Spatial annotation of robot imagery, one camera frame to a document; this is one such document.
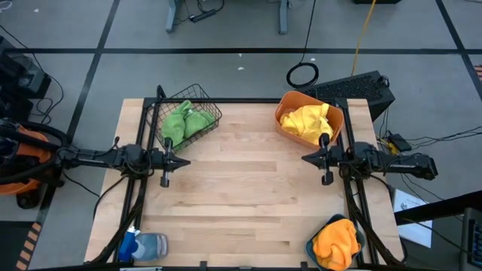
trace white paper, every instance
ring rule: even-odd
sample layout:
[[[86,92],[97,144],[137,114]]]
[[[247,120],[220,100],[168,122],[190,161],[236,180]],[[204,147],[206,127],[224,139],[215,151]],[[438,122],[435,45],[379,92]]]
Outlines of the white paper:
[[[393,211],[403,211],[414,207],[422,206],[427,202],[415,196],[405,193],[402,190],[395,190],[395,198],[393,200]],[[424,221],[422,224],[432,228],[432,221]],[[398,234],[401,238],[410,240],[427,248],[432,246],[432,231],[418,224],[407,224],[398,226]]]

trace blue bottle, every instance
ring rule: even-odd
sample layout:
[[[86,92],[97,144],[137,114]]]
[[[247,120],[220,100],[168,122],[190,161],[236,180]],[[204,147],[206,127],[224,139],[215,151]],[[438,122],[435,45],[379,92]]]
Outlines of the blue bottle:
[[[126,232],[119,249],[119,260],[158,260],[167,256],[167,237],[160,233],[140,233],[134,227]]]

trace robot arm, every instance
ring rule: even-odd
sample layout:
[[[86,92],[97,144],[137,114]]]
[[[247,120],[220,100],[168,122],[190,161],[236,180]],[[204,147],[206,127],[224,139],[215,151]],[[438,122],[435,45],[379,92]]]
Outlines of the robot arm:
[[[325,170],[322,184],[333,182],[330,166],[339,166],[341,177],[367,179],[373,172],[405,173],[417,178],[433,180],[438,174],[434,160],[426,154],[416,153],[407,156],[385,154],[367,142],[355,142],[346,152],[340,146],[328,150],[329,137],[320,137],[320,150],[301,157],[304,161]]]

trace orange plastic bowl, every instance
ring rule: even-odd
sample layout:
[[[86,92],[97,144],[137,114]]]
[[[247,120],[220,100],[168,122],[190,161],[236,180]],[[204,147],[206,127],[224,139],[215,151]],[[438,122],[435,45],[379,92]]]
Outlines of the orange plastic bowl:
[[[293,141],[296,141],[303,146],[308,148],[312,148],[314,150],[318,150],[319,146],[314,145],[311,142],[308,142],[300,137],[297,137],[289,132],[286,132],[281,128],[281,124],[279,124],[279,120],[283,114],[287,114],[293,111],[296,111],[298,108],[305,106],[305,105],[324,105],[325,102],[312,98],[308,95],[302,94],[298,91],[288,91],[279,102],[278,108],[274,114],[275,117],[275,127],[278,134],[281,136],[285,136]],[[343,112],[335,108],[334,106],[330,105],[328,109],[328,113],[326,114],[326,118],[328,119],[328,124],[333,129],[333,137],[331,137],[330,143],[333,143],[337,140],[338,135],[340,134],[341,128],[343,127]]]

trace black wire basket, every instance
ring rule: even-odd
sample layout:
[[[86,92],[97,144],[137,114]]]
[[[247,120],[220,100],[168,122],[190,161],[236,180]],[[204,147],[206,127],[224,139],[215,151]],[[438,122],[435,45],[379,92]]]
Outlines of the black wire basket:
[[[180,104],[183,103],[185,100],[189,100],[193,104],[193,108],[196,111],[206,111],[215,118],[214,121],[212,121],[209,125],[204,127],[203,129],[197,131],[194,133],[192,136],[190,136],[187,139],[184,139],[181,143],[177,144],[176,146],[172,147],[173,152],[178,152],[187,146],[191,145],[193,142],[195,142],[197,139],[200,139],[201,137],[205,136],[208,132],[213,131],[216,127],[219,126],[219,120],[221,119],[222,113],[221,110],[219,110],[218,106],[212,102],[212,100],[209,98],[207,95],[206,91],[203,90],[203,88],[199,84],[193,84],[190,85],[189,87],[179,91],[176,93],[174,96],[170,98],[166,98],[166,94],[164,93],[162,87],[157,86],[157,98],[159,102],[156,102],[156,105],[154,106],[159,106],[159,113],[157,116],[157,123],[156,123],[156,138],[159,141],[159,143],[163,146],[165,149],[165,138],[162,136],[162,125],[164,120],[166,119],[167,116],[171,115],[174,110],[177,109],[177,107],[180,106]],[[153,117],[153,112],[154,110],[149,111],[150,117],[148,118],[151,119]]]

